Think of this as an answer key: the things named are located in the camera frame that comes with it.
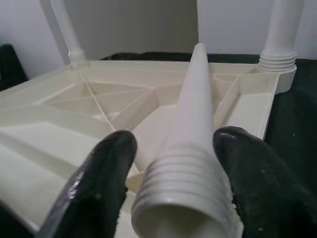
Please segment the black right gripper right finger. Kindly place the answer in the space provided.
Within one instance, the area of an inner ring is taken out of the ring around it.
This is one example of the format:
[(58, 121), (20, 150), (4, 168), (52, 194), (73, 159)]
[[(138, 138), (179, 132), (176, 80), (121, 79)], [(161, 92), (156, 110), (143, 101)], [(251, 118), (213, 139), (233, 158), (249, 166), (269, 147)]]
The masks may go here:
[(315, 238), (317, 197), (262, 139), (226, 126), (213, 148), (233, 191), (244, 238)]

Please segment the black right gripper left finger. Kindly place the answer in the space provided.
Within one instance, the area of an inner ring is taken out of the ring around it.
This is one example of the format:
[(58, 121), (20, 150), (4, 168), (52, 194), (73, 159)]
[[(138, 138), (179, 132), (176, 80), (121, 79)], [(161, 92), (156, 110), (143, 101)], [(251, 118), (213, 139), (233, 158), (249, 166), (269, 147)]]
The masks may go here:
[(114, 237), (136, 152), (137, 140), (130, 131), (102, 139), (65, 184), (36, 237)]

